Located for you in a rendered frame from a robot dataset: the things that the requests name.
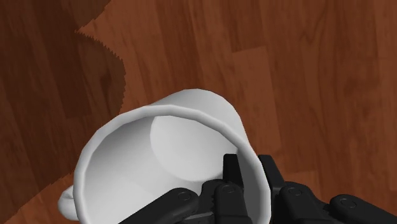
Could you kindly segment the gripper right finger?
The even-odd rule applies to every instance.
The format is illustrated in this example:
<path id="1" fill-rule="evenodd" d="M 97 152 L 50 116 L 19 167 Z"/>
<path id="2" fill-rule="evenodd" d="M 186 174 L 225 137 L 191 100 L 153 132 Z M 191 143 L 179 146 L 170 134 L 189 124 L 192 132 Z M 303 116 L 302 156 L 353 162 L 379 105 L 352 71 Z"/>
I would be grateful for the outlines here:
<path id="1" fill-rule="evenodd" d="M 271 192 L 270 224 L 397 224 L 397 216 L 353 195 L 325 203 L 308 186 L 285 181 L 270 155 L 258 158 Z"/>

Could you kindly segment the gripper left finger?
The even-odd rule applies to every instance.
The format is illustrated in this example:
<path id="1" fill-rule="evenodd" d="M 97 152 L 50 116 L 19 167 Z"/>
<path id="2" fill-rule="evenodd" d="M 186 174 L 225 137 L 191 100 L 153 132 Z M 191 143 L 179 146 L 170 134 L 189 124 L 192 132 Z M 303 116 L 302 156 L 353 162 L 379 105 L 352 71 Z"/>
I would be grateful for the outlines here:
<path id="1" fill-rule="evenodd" d="M 199 195 L 171 189 L 119 224 L 252 224 L 237 155 L 223 156 L 223 177 L 203 183 Z"/>

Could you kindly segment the white mug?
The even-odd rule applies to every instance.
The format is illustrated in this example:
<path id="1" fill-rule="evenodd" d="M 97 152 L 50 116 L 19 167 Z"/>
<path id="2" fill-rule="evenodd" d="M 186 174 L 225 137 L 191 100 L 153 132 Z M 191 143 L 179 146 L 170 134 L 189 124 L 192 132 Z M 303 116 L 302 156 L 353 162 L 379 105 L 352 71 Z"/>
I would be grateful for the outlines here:
<path id="1" fill-rule="evenodd" d="M 83 148 L 58 209 L 80 224 L 119 224 L 173 188 L 200 193 L 237 155 L 254 224 L 269 224 L 270 188 L 235 108 L 222 96 L 187 89 L 120 114 Z"/>

